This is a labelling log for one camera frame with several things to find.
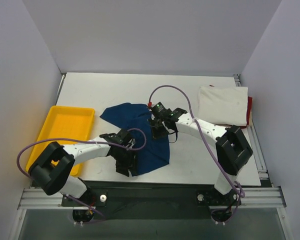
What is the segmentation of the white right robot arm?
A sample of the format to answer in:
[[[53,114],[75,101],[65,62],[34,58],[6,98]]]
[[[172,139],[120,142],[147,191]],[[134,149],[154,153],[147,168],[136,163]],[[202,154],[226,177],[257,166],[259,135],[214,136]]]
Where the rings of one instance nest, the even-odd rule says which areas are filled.
[[[253,150],[239,126],[219,126],[194,117],[190,112],[176,108],[165,108],[159,102],[148,104],[152,113],[149,119],[154,139],[168,135],[169,130],[203,140],[207,147],[214,147],[216,156],[210,148],[208,152],[220,170],[211,192],[212,200],[223,204],[230,197],[230,191],[238,187],[237,178],[242,168],[253,155]]]

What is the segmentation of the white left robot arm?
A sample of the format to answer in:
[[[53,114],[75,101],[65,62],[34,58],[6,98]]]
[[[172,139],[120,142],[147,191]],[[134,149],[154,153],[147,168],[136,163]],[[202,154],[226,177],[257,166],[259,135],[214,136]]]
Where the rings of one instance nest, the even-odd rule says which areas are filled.
[[[85,206],[91,201],[91,193],[83,180],[71,176],[73,166],[111,156],[116,161],[116,170],[129,176],[136,169],[135,143],[132,134],[124,129],[75,144],[61,145],[53,141],[29,167],[28,173],[48,196],[59,192]]]

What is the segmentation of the blue t shirt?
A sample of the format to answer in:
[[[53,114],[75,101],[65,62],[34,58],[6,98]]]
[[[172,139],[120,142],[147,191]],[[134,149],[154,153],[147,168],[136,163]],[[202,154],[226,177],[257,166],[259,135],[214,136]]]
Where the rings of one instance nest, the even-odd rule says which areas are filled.
[[[147,105],[140,103],[122,103],[116,106],[106,108],[100,115],[100,118],[120,129],[137,128],[143,131],[133,130],[131,135],[135,138],[135,147],[139,148],[146,145],[139,151],[136,151],[136,171],[132,176],[139,176],[161,167],[170,162],[170,143],[167,136],[159,139],[153,139],[150,123],[148,119],[152,116]]]

